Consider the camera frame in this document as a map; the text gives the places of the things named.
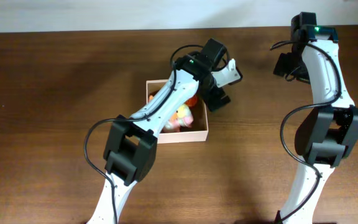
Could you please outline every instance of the brown table surface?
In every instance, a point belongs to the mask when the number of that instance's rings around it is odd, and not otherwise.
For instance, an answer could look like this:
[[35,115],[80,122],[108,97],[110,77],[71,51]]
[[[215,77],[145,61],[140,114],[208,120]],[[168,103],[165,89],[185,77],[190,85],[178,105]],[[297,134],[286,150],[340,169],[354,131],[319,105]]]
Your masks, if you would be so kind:
[[[358,26],[337,28],[347,89],[358,106]],[[82,143],[97,120],[129,116],[145,100],[145,81],[167,78],[171,53],[210,37],[225,43],[244,74],[226,88],[232,103],[209,113],[206,142],[158,145],[148,176],[135,186],[121,223],[234,223],[273,220],[297,163],[278,130],[311,88],[272,74],[288,27],[0,34],[0,223],[81,223],[104,180],[85,162]],[[308,114],[296,114],[293,136]],[[91,137],[104,167],[109,125]],[[328,180],[314,222],[358,223],[358,142]]]

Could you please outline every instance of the white backdrop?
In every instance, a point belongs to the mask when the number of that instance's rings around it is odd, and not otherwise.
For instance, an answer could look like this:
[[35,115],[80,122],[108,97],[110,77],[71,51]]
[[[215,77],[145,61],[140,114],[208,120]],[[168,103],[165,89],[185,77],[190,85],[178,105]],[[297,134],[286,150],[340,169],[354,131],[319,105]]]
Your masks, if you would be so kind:
[[358,0],[0,0],[0,32],[358,24]]

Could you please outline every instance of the wooden table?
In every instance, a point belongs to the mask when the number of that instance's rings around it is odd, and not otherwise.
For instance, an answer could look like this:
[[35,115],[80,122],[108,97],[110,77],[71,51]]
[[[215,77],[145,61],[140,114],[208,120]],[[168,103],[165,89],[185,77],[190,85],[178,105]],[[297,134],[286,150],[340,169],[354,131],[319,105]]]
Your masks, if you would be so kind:
[[[358,106],[358,26],[337,28],[346,86]],[[210,37],[225,43],[244,74],[226,88],[232,103],[209,114],[206,142],[162,144],[132,191],[120,223],[273,220],[297,163],[278,137],[283,117],[312,102],[311,88],[272,74],[287,27],[0,34],[0,223],[81,223],[104,180],[82,143],[97,120],[144,104],[145,81],[167,78],[171,53]],[[289,120],[293,136],[308,111]],[[104,167],[109,125],[89,153]],[[326,184],[315,222],[358,223],[358,142]]]

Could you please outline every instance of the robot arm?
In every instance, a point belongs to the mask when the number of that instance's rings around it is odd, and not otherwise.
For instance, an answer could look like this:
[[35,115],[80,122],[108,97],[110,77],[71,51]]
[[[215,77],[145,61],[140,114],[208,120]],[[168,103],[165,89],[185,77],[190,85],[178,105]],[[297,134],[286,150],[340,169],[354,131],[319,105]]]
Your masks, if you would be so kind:
[[[117,220],[131,190],[153,166],[157,138],[177,108],[197,92],[211,111],[230,102],[221,87],[241,81],[242,75],[234,59],[216,71],[225,53],[223,44],[210,39],[201,52],[179,58],[175,62],[176,71],[171,73],[168,82],[153,100],[131,116],[138,121],[118,120],[112,124],[103,157],[106,160],[106,175],[115,185]],[[139,139],[138,144],[128,139],[132,136]],[[111,184],[106,180],[88,223],[114,223],[111,194]]]
[[[295,42],[292,52],[281,54],[274,74],[293,74],[293,79],[310,83],[314,104],[334,100],[338,89],[341,89],[341,96],[331,105],[315,107],[295,135],[298,158],[315,166],[321,174],[321,181],[302,208],[282,223],[312,224],[313,212],[324,184],[340,161],[350,154],[358,139],[358,108],[355,107],[344,84],[338,60],[339,47],[335,29],[317,26],[314,13],[302,12],[293,18],[291,33],[291,39]],[[336,65],[340,79],[338,80],[332,63],[325,55],[302,43],[309,43],[324,50]],[[332,122],[336,122],[340,128],[330,128]],[[315,184],[315,171],[299,164],[289,198],[278,211],[276,223],[280,223],[283,217],[297,209],[306,200]]]

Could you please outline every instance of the open box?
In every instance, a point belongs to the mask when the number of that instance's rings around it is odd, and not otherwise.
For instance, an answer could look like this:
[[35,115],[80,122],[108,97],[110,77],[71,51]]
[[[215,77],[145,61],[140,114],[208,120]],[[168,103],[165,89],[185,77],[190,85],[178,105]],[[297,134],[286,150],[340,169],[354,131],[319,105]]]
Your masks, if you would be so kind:
[[[168,80],[146,81],[146,103],[150,94],[156,94]],[[194,121],[191,128],[180,128],[179,133],[163,133],[158,136],[158,143],[175,142],[197,142],[205,141],[208,136],[208,119],[206,116],[206,105],[201,98],[198,98],[197,104],[192,107],[191,113]]]

